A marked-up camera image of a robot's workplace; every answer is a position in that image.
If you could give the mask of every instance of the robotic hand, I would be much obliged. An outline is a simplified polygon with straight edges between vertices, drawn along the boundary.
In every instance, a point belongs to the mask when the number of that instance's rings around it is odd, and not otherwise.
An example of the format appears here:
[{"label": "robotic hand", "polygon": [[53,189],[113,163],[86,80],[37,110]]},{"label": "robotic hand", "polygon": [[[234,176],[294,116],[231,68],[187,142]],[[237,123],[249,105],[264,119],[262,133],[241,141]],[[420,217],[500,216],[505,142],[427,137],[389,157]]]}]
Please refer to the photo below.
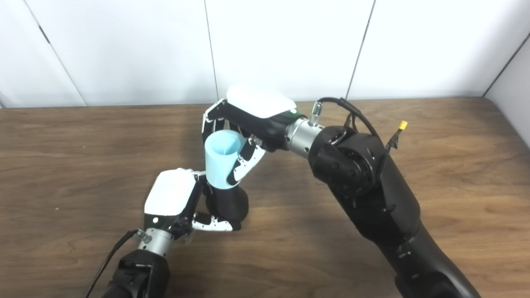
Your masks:
[{"label": "robotic hand", "polygon": [[195,211],[201,194],[211,194],[209,187],[206,172],[179,168],[160,173],[144,206],[145,231],[129,231],[118,241],[85,297],[89,297],[112,255],[132,236],[140,239],[138,249],[120,259],[104,298],[162,297],[170,278],[166,256],[173,240],[193,230],[239,230],[239,222]]},{"label": "robotic hand", "polygon": [[[319,125],[323,102],[348,110],[347,123]],[[370,134],[359,133],[355,124],[349,127],[351,117],[359,118]],[[344,99],[316,101],[308,119],[281,94],[245,85],[230,87],[226,99],[206,111],[203,139],[222,129],[225,120],[231,130],[248,137],[228,183],[237,185],[265,151],[292,151],[308,160],[361,235],[379,247],[404,298],[480,298],[423,226],[418,201],[389,155],[404,127],[385,146],[370,122]]]}]

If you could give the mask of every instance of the wooden table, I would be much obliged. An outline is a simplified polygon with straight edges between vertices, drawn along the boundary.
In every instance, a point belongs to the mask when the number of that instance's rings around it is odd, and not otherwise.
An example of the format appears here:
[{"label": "wooden table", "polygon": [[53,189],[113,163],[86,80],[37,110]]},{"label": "wooden table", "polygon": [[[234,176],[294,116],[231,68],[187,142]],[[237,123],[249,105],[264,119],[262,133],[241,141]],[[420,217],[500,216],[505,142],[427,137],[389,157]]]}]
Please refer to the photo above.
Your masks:
[{"label": "wooden table", "polygon": [[[393,151],[425,226],[486,297],[530,297],[530,154],[482,98],[356,102]],[[309,112],[311,103],[300,103]],[[81,297],[163,170],[204,169],[207,105],[0,110],[0,296]],[[324,125],[346,114],[324,106]],[[394,274],[307,162],[267,154],[240,232],[169,256],[167,297],[400,297]],[[101,296],[129,241],[97,284]]]}]

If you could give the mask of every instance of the wall seam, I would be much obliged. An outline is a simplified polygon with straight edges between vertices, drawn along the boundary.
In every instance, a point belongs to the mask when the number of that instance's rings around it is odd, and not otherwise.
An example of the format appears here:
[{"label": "wall seam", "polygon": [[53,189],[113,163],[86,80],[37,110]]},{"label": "wall seam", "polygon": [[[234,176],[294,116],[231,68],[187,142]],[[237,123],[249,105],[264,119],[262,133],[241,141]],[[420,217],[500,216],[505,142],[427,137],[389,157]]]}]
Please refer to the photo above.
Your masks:
[{"label": "wall seam", "polygon": [[361,45],[359,46],[359,52],[357,52],[357,58],[355,59],[354,71],[351,73],[350,84],[348,85],[348,90],[346,91],[346,97],[345,97],[346,99],[348,99],[348,95],[350,94],[351,84],[354,81],[355,71],[357,70],[357,64],[359,64],[359,57],[361,56],[361,51],[363,50],[364,41],[366,39],[366,33],[368,33],[368,27],[370,27],[370,20],[372,19],[372,14],[374,13],[376,1],[377,0],[374,0],[374,2],[372,3],[372,9],[370,10],[370,15],[368,16],[368,21],[366,22],[363,39],[361,40]]},{"label": "wall seam", "polygon": [[206,27],[208,28],[208,41],[210,42],[211,66],[214,69],[215,93],[217,100],[219,100],[219,89],[217,88],[217,74],[215,73],[214,50],[211,46],[210,22],[208,21],[208,9],[206,8],[206,0],[204,0],[204,13],[206,14]]},{"label": "wall seam", "polygon": [[493,85],[495,85],[495,82],[500,78],[500,76],[503,74],[503,72],[506,70],[506,68],[508,67],[508,65],[511,63],[511,61],[515,58],[515,56],[517,56],[517,53],[519,53],[519,51],[522,49],[522,47],[525,45],[526,41],[528,40],[528,38],[530,38],[530,32],[528,33],[528,35],[526,36],[526,38],[523,40],[523,42],[521,42],[521,44],[519,45],[519,47],[517,48],[517,50],[515,50],[514,54],[510,57],[510,59],[506,62],[506,64],[504,65],[504,67],[501,69],[501,71],[499,72],[499,74],[495,77],[495,79],[493,80],[493,82],[491,82],[490,86],[486,89],[486,91],[484,92],[484,94],[482,95],[482,97],[486,97],[486,94],[490,91],[490,89],[493,87]]},{"label": "wall seam", "polygon": [[59,55],[57,54],[57,51],[55,51],[55,48],[54,46],[51,44],[51,42],[49,41],[48,37],[46,36],[46,34],[44,33],[44,29],[41,27],[39,21],[37,20],[37,17],[35,17],[35,14],[33,13],[33,11],[31,10],[30,6],[28,5],[27,1],[24,0],[24,4],[26,5],[26,7],[28,8],[28,10],[30,11],[31,13],[31,16],[33,17],[33,19],[35,20],[35,23],[37,23],[37,26],[39,27],[39,30],[42,32],[42,34],[44,35],[44,37],[46,38],[46,41],[48,42],[48,44],[50,45],[51,47],[51,50],[54,51],[54,54],[55,54],[55,57],[57,57],[57,60],[59,60],[59,63],[61,63],[61,66],[63,67],[66,75],[68,76],[68,78],[70,79],[70,81],[72,82],[72,85],[74,86],[75,90],[77,91],[77,94],[79,94],[79,97],[81,98],[81,100],[83,101],[83,103],[85,104],[86,107],[88,107],[89,105],[86,103],[86,100],[84,99],[83,95],[81,94],[81,91],[79,90],[79,88],[77,87],[77,85],[75,84],[74,82],[74,79],[72,78],[72,76],[70,75],[70,73],[68,72],[68,70],[66,69],[66,66],[64,65],[63,61],[61,60],[61,58],[59,57]]}]

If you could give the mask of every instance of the yellow connector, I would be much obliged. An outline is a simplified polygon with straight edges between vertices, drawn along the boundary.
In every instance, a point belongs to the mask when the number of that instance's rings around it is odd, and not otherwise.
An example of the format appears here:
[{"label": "yellow connector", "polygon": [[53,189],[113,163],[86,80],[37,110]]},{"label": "yellow connector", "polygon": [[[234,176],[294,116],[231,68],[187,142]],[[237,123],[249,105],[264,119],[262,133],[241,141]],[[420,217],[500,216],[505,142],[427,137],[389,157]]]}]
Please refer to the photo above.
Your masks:
[{"label": "yellow connector", "polygon": [[407,121],[401,121],[401,123],[399,124],[399,129],[405,130],[405,128],[407,128],[407,124],[409,124]]}]

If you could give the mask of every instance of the wire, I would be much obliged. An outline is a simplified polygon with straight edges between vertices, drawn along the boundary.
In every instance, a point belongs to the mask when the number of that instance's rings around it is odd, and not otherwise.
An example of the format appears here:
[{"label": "wire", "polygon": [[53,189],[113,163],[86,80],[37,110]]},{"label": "wire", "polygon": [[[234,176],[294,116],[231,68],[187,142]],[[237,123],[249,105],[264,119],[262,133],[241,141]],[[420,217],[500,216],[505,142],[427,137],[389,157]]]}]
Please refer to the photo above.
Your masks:
[{"label": "wire", "polygon": [[101,274],[103,273],[103,271],[105,270],[105,268],[109,264],[110,259],[112,258],[112,256],[114,256],[116,251],[118,251],[118,249],[120,249],[120,247],[125,242],[127,242],[127,240],[132,238],[137,232],[138,232],[138,230],[128,231],[127,233],[125,233],[125,235],[123,235],[123,237],[121,237],[120,240],[118,240],[118,242],[116,242],[116,244],[114,244],[114,247],[112,248],[112,250],[109,252],[107,257],[103,260],[103,264],[101,264],[101,267],[99,268],[98,272],[96,273],[96,276],[94,276],[94,280],[92,280],[92,283],[90,284],[89,290],[86,292],[85,298],[89,298],[90,293],[92,292],[92,289],[94,289],[94,286],[96,285],[96,282],[98,282],[98,279],[100,278]]},{"label": "wire", "polygon": [[370,121],[368,121],[368,119],[366,119],[366,117],[363,115],[363,113],[361,113],[361,111],[359,109],[354,107],[354,105],[349,103],[346,99],[344,99],[344,98],[338,99],[338,98],[334,98],[334,97],[324,97],[324,98],[319,99],[319,101],[320,102],[334,102],[334,103],[338,104],[339,106],[345,108],[353,116],[356,116],[357,118],[359,118],[364,123],[364,125],[368,128],[368,130],[370,131],[370,133],[373,136],[379,138],[379,134],[375,130],[374,126],[370,123]]}]

